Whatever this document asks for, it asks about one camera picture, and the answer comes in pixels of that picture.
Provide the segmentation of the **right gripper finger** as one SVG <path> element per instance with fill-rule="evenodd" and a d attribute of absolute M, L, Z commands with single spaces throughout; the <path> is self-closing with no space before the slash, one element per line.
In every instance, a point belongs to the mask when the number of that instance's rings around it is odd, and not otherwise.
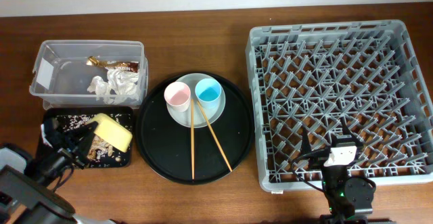
<path fill-rule="evenodd" d="M 311 152 L 311 145 L 309 142 L 308 130 L 305 127 L 302 127 L 302 143 L 300 148 L 300 153 L 302 155 L 308 154 Z"/>
<path fill-rule="evenodd" d="M 345 120 L 340 118 L 340 122 L 342 125 L 342 135 L 340 136 L 340 140 L 345 143 L 354 143 L 355 146 L 362 146 L 363 143 L 347 127 Z"/>

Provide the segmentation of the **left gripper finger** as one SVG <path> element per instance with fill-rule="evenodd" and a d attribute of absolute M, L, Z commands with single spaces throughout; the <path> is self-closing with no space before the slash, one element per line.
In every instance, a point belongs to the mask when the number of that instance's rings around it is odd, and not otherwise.
<path fill-rule="evenodd" d="M 87 157 L 98 125 L 99 123 L 94 121 L 67 132 L 69 143 L 71 143 L 72 152 L 74 154 L 82 158 Z"/>
<path fill-rule="evenodd" d="M 65 146 L 65 131 L 56 118 L 49 118 L 42 124 L 43 143 L 48 146 Z"/>

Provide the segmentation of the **food scraps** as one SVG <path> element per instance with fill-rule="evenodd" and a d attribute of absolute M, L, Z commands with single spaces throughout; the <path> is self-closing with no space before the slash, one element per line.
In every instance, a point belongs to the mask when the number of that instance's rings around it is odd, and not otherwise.
<path fill-rule="evenodd" d="M 56 119 L 65 131 L 77 129 L 83 126 L 94 114 L 59 115 Z M 131 114 L 108 114 L 124 128 L 133 131 Z M 114 148 L 103 139 L 95 136 L 91 149 L 87 155 L 90 160 L 88 168 L 119 168 L 129 165 L 131 161 L 131 146 L 126 153 Z"/>

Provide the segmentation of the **yellow bowl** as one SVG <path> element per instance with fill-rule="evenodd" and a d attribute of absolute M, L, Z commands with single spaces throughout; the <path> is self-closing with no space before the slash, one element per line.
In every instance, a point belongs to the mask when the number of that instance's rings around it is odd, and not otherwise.
<path fill-rule="evenodd" d="M 126 153 L 133 138 L 133 134 L 107 114 L 96 114 L 86 122 L 87 125 L 96 122 L 94 133 L 117 150 Z"/>

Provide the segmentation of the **white napkin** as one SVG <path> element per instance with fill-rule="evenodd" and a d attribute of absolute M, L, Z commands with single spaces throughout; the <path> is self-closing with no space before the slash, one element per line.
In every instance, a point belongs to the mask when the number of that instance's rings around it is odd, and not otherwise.
<path fill-rule="evenodd" d="M 105 81 L 100 76 L 94 76 L 87 91 L 96 95 L 111 95 L 112 91 L 116 95 L 130 95 L 133 99 L 138 99 L 137 94 L 139 74 L 120 69 L 108 69 L 108 80 Z"/>

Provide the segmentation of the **gold snack wrapper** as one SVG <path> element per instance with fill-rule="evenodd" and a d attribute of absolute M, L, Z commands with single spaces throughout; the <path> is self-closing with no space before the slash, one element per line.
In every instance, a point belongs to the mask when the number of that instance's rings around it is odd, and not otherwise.
<path fill-rule="evenodd" d="M 99 60 L 93 56 L 87 58 L 86 65 L 98 66 L 106 69 L 119 69 L 127 72 L 138 72 L 139 69 L 138 62 L 119 62 L 119 61 Z"/>

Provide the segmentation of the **wooden chopstick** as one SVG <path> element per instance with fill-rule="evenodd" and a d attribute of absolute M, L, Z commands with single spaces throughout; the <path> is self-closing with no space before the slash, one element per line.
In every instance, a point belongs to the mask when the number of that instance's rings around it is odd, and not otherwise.
<path fill-rule="evenodd" d="M 195 179 L 194 101 L 190 102 L 191 178 Z"/>
<path fill-rule="evenodd" d="M 228 159 L 227 159 L 227 157 L 223 151 L 223 148 L 222 148 L 222 146 L 221 146 L 221 144 L 220 144 L 220 142 L 219 142 L 219 140 L 218 140 L 218 138 L 217 138 L 217 136 L 216 136 L 216 134 L 212 128 L 212 125 L 210 124 L 208 117 L 207 117 L 207 115 L 206 115 L 206 113 L 205 113 L 205 111 L 204 111 L 204 109 L 203 109 L 203 107 L 199 101 L 197 101 L 197 105 L 199 107 L 200 112 L 202 113 L 202 116 L 204 117 L 204 120 L 207 124 L 207 127 L 209 128 L 209 131 L 210 131 L 215 143 L 216 143 L 216 146 L 219 149 L 219 152 L 220 152 L 221 156 L 223 157 L 223 160 L 225 161 L 227 168 L 229 169 L 229 172 L 232 172 L 233 169 L 232 169 L 232 167 L 231 167 L 231 165 L 230 165 L 230 163 L 229 163 L 229 161 L 228 161 Z"/>

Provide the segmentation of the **pink cup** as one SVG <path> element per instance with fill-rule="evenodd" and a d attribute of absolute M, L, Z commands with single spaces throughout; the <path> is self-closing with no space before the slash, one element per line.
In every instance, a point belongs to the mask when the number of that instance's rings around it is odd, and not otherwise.
<path fill-rule="evenodd" d="M 184 112 L 191 102 L 191 90 L 187 84 L 176 81 L 166 87 L 164 99 L 170 109 Z"/>

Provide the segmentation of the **blue cup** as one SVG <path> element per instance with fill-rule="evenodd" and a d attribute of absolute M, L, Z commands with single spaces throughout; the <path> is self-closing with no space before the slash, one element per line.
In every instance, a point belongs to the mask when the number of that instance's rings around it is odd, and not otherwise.
<path fill-rule="evenodd" d="M 195 87 L 196 97 L 204 108 L 217 107 L 221 93 L 221 84 L 212 78 L 200 80 Z"/>

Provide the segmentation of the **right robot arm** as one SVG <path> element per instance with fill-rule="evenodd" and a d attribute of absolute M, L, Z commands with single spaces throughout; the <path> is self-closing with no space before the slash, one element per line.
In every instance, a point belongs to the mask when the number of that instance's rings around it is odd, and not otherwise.
<path fill-rule="evenodd" d="M 367 223 L 373 212 L 376 184 L 362 176 L 350 176 L 348 167 L 361 155 L 363 143 L 342 120 L 342 133 L 331 136 L 331 145 L 312 150 L 307 129 L 302 128 L 298 160 L 307 160 L 312 169 L 321 171 L 320 192 L 329 205 L 330 214 L 321 215 L 320 223 Z"/>

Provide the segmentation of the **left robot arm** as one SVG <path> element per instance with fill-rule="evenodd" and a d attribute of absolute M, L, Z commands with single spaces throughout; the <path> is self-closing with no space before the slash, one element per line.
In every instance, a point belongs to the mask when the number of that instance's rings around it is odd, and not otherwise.
<path fill-rule="evenodd" d="M 15 223 L 114 223 L 78 215 L 71 203 L 56 193 L 75 169 L 89 164 L 87 154 L 98 126 L 91 121 L 64 131 L 56 119 L 46 120 L 41 125 L 41 142 L 51 151 L 39 159 L 14 144 L 3 144 L 1 222 L 8 222 L 18 207 L 24 206 Z"/>

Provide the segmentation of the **black rectangular tray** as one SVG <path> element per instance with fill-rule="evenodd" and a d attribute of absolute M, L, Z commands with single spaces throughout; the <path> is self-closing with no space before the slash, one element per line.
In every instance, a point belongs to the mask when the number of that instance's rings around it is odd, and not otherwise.
<path fill-rule="evenodd" d="M 55 118 L 62 130 L 69 131 L 83 126 L 99 113 L 107 114 L 125 129 L 131 133 L 133 132 L 133 109 L 127 106 L 51 108 L 44 114 L 43 121 Z M 121 152 L 100 137 L 95 136 L 91 151 L 87 156 L 89 159 L 87 168 L 106 169 L 128 166 L 131 161 L 131 145 L 132 143 L 130 143 L 126 152 Z"/>

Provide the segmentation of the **white label on bin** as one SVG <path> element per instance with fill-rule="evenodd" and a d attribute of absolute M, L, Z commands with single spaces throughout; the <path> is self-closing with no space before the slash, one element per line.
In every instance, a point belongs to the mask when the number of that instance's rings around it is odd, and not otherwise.
<path fill-rule="evenodd" d="M 46 89 L 50 88 L 54 67 L 44 58 L 39 64 L 36 82 Z"/>

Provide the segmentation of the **clear plastic bin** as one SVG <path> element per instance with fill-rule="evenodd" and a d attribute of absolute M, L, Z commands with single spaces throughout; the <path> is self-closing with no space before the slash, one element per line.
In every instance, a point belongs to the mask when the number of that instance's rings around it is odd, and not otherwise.
<path fill-rule="evenodd" d="M 138 99 L 130 95 L 96 95 L 87 91 L 94 76 L 105 81 L 107 69 L 86 65 L 87 58 L 93 56 L 99 60 L 138 62 L 139 80 L 137 82 Z M 53 65 L 54 71 L 50 88 L 46 89 L 36 82 L 41 59 Z M 34 78 L 29 92 L 43 99 L 43 107 L 94 107 L 128 106 L 138 108 L 147 93 L 148 62 L 143 43 L 139 41 L 113 40 L 46 40 L 41 43 L 32 73 Z"/>

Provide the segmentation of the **round black tray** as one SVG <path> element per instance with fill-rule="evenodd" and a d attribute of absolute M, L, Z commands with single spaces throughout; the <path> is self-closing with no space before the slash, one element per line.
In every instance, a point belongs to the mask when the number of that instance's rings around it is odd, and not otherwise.
<path fill-rule="evenodd" d="M 231 81 L 212 75 L 222 85 L 226 104 L 222 114 L 210 122 L 234 171 L 248 154 L 254 141 L 251 106 Z M 177 123 L 169 114 L 164 90 L 175 78 L 157 85 L 144 99 L 135 124 L 137 148 L 146 163 L 171 181 L 200 185 L 228 175 L 229 169 L 207 127 L 194 129 L 195 179 L 191 178 L 190 128 Z"/>

